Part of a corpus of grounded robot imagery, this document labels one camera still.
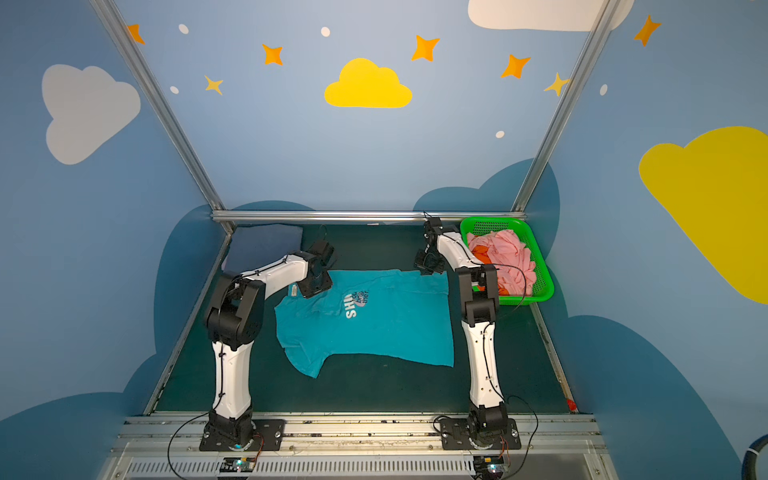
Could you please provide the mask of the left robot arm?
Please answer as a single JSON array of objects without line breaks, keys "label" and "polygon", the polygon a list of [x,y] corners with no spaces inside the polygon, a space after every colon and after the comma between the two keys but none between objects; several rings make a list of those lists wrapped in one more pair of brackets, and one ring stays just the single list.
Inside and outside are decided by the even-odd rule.
[{"label": "left robot arm", "polygon": [[202,451],[253,447],[256,427],[249,390],[250,358],[266,300],[291,285],[306,299],[330,290],[333,256],[334,247],[318,240],[307,251],[290,252],[260,268],[222,274],[205,319],[216,355],[216,398],[203,430]]}]

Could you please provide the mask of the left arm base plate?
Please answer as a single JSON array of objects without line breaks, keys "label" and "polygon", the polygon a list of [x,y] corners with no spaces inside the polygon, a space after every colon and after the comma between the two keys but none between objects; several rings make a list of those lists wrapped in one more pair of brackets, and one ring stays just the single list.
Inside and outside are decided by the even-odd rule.
[{"label": "left arm base plate", "polygon": [[278,451],[285,421],[282,419],[227,419],[213,415],[203,430],[203,452]]}]

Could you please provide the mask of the teal printed t-shirt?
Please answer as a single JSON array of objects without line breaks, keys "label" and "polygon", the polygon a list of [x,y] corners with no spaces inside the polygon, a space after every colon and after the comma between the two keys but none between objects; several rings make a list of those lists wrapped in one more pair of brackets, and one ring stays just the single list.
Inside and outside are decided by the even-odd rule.
[{"label": "teal printed t-shirt", "polygon": [[326,292],[288,294],[275,307],[278,341],[300,373],[318,377],[334,355],[454,365],[445,273],[336,270],[331,280]]}]

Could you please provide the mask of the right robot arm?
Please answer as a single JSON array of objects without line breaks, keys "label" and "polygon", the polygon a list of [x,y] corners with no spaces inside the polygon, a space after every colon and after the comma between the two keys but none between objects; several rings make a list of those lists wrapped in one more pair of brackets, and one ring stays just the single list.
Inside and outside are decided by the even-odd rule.
[{"label": "right robot arm", "polygon": [[508,431],[507,403],[498,380],[495,328],[500,306],[497,268],[477,259],[460,231],[426,215],[425,247],[414,265],[423,275],[451,270],[458,281],[462,330],[470,367],[468,438],[485,449]]}]

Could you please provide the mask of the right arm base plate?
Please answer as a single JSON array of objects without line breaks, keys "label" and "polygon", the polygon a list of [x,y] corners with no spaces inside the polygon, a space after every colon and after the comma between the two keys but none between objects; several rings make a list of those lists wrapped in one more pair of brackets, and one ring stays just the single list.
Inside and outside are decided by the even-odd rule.
[{"label": "right arm base plate", "polygon": [[432,421],[444,450],[520,450],[520,433],[516,422],[509,418],[507,426],[475,428],[467,418],[437,416]]}]

